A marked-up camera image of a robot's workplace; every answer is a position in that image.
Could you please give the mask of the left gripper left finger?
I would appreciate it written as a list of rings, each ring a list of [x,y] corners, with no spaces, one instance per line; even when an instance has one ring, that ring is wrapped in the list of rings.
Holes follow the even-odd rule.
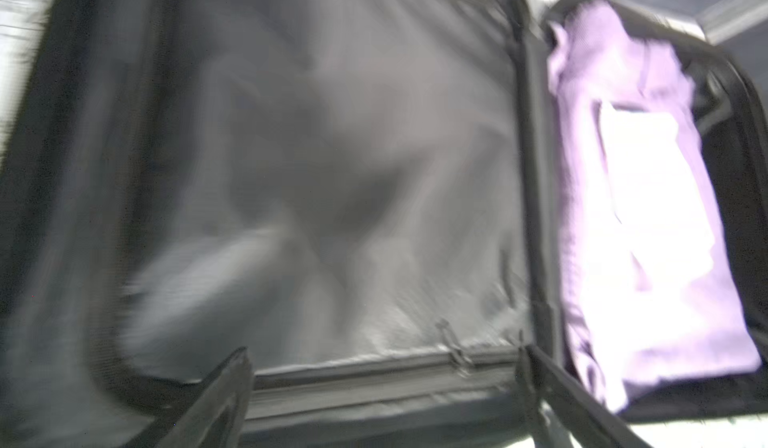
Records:
[[[236,447],[253,388],[253,367],[241,347],[192,392],[181,397],[128,447]]]

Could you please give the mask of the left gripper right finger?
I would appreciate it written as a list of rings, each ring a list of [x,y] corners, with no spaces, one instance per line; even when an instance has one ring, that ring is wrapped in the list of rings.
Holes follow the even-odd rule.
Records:
[[[520,349],[520,391],[536,447],[648,445],[536,346]]]

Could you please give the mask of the purple jeans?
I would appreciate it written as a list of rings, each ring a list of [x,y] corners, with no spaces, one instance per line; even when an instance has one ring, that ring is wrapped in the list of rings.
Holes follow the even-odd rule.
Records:
[[[669,382],[756,371],[693,80],[670,43],[630,36],[606,1],[553,31],[561,294],[586,390],[619,412]]]

